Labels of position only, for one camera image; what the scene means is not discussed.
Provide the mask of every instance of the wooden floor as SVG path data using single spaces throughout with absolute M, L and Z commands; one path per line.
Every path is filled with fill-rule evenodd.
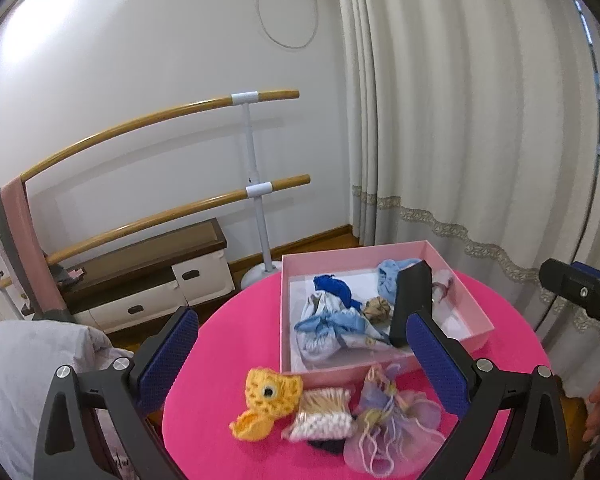
M 271 256 L 273 259 L 279 260 L 283 254 L 330 251 L 333 249 L 349 249 L 352 247 L 359 247 L 358 239 L 352 234 L 351 226 L 346 225 L 273 248 L 271 250 Z M 251 269 L 251 267 L 254 267 L 259 263 L 262 263 L 261 254 L 254 254 L 229 263 L 229 269 L 234 278 L 235 291 L 224 298 L 207 301 L 206 303 L 197 305 L 195 309 L 201 324 L 209 319 L 216 310 L 240 291 L 240 280 L 244 274 L 247 270 Z M 124 330 L 109 334 L 109 338 L 114 346 L 135 351 L 146 338 L 160 332 L 160 329 L 165 325 L 168 319 L 169 316 L 160 317 L 125 328 Z

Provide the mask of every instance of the white wall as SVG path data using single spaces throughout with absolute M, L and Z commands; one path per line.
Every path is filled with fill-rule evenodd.
M 280 41 L 304 43 L 313 0 L 261 0 Z M 272 246 L 348 223 L 349 170 L 338 0 L 288 51 L 254 0 L 24 0 L 0 28 L 0 186 L 52 152 L 160 108 L 253 89 L 298 100 L 251 107 L 263 179 L 309 173 L 264 198 Z M 90 148 L 27 184 L 43 249 L 244 186 L 238 107 L 179 118 Z M 259 252 L 242 202 L 118 240 L 89 256 L 217 216 L 228 259 Z

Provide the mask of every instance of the wooden bar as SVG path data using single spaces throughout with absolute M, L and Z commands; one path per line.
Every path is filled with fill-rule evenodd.
M 298 90 L 271 90 L 258 92 L 258 102 L 298 99 L 299 97 L 300 92 Z M 45 160 L 42 160 L 32 168 L 29 168 L 27 171 L 21 173 L 20 178 L 23 182 L 26 182 L 42 171 L 47 170 L 51 166 L 57 164 L 58 162 L 62 162 L 76 153 L 80 153 L 91 146 L 95 146 L 96 144 L 104 142 L 105 140 L 113 139 L 114 137 L 122 134 L 143 128 L 144 126 L 150 126 L 151 124 L 160 123 L 176 117 L 195 114 L 197 112 L 205 112 L 207 110 L 215 110 L 216 108 L 224 108 L 233 105 L 234 102 L 231 96 L 227 96 L 216 99 L 208 99 L 206 101 L 198 101 L 196 103 L 176 106 L 173 108 L 167 108 L 166 110 L 162 110 L 160 112 L 154 112 L 153 114 L 135 118 L 131 121 L 127 121 L 126 123 L 114 126 L 108 130 L 104 130 L 98 134 L 94 134 L 91 137 L 87 137 L 86 139 L 79 140 L 64 150 L 55 152 L 53 155 L 48 156 Z
M 273 191 L 279 191 L 282 189 L 289 189 L 291 187 L 304 186 L 304 184 L 308 184 L 310 182 L 311 177 L 307 174 L 302 174 L 297 176 L 291 176 L 289 178 L 272 180 L 271 186 L 273 188 Z M 67 258 L 71 258 L 76 254 L 84 253 L 90 249 L 107 244 L 109 242 L 112 242 L 113 240 L 117 240 L 118 238 L 137 233 L 138 231 L 142 231 L 149 227 L 164 224 L 165 222 L 169 222 L 177 218 L 182 218 L 183 216 L 188 216 L 193 213 L 198 213 L 200 211 L 205 211 L 207 209 L 218 207 L 220 205 L 231 204 L 233 202 L 240 202 L 240 200 L 244 200 L 246 198 L 247 191 L 244 188 L 242 188 L 212 198 L 205 198 L 204 200 L 198 200 L 197 202 L 181 205 L 173 209 L 167 209 L 167 211 L 147 216 L 131 224 L 123 225 L 116 229 L 112 229 L 111 231 L 107 231 L 105 233 L 88 238 L 88 240 L 64 248 L 61 251 L 58 251 L 57 253 L 50 254 L 46 257 L 46 262 L 49 265 L 56 264 L 58 262 L 66 260 Z M 7 286 L 11 285 L 11 283 L 13 282 L 11 281 L 11 277 L 9 276 L 1 279 L 0 289 L 6 288 Z

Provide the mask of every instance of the metal bolt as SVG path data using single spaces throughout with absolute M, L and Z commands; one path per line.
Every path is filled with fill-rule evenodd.
M 542 377 L 544 377 L 544 378 L 549 378 L 549 377 L 551 377 L 551 370 L 549 370 L 549 368 L 547 368 L 547 367 L 546 367 L 546 366 L 544 366 L 544 365 L 540 365 L 540 366 L 538 367 L 538 373 L 539 373 L 540 375 L 542 375 Z
M 493 363 L 488 359 L 478 359 L 476 366 L 478 370 L 482 370 L 483 372 L 491 372 L 493 370 Z
M 113 361 L 113 367 L 115 370 L 124 370 L 129 366 L 129 359 L 126 357 L 119 357 Z
M 59 367 L 58 370 L 56 370 L 56 375 L 60 379 L 64 379 L 65 377 L 67 377 L 67 375 L 69 375 L 70 372 L 71 372 L 71 368 L 69 368 L 67 365 L 64 365 L 64 366 Z

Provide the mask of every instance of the pink table surface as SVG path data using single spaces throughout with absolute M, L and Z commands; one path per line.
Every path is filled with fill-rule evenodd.
M 531 372 L 549 365 L 544 350 L 522 316 L 488 286 L 457 273 L 495 330 L 474 358 L 487 357 L 502 370 Z M 280 275 L 271 276 L 225 303 L 200 328 L 198 340 L 164 405 L 165 446 L 190 480 L 362 480 L 341 456 L 291 444 L 280 431 L 293 418 L 277 421 L 265 440 L 235 440 L 229 423 L 245 409 L 244 381 L 250 368 L 279 369 Z M 423 372 L 398 378 L 400 389 L 420 390 L 438 400 Z M 507 419 L 500 412 L 468 479 L 482 478 Z M 445 413 L 441 431 L 449 434 L 457 418 Z

